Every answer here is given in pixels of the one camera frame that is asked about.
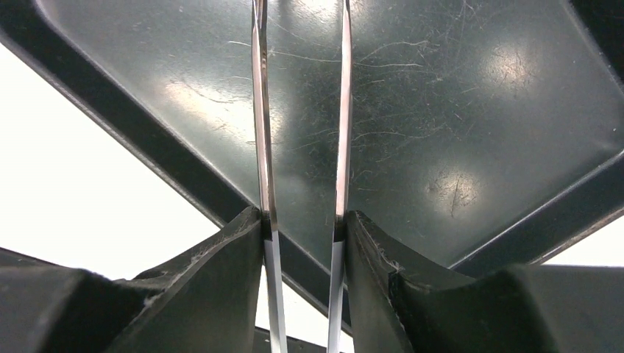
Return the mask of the metal tongs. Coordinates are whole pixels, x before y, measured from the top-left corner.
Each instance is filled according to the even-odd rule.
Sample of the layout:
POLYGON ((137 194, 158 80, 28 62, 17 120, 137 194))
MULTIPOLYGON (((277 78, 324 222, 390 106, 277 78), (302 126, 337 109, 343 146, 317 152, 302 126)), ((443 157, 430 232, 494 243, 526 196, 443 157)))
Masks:
MULTIPOLYGON (((327 351, 339 352, 344 297, 344 264, 347 226, 350 148, 352 134, 352 22, 350 2, 343 1, 341 19, 341 87, 338 125, 335 215, 333 220, 327 351)), ((255 148, 258 165, 261 235, 269 307, 269 337, 272 352, 286 352, 287 337, 283 303, 280 242, 272 172, 271 119, 268 94, 266 1, 252 2, 251 63, 255 148)))

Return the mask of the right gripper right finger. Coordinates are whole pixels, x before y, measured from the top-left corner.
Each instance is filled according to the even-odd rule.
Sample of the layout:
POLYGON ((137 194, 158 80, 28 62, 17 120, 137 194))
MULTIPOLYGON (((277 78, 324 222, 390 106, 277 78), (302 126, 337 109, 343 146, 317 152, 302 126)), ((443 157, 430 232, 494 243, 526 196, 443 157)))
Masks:
POLYGON ((621 352, 623 270, 511 265, 472 278, 346 217, 357 352, 621 352))

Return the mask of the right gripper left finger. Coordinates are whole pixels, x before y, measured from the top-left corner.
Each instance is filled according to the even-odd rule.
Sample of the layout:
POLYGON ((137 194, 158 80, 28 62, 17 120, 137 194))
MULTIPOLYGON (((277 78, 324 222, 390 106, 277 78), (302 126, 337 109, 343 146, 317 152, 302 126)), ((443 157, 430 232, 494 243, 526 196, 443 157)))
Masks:
POLYGON ((260 213, 137 275, 111 280, 1 250, 3 352, 250 352, 260 213))

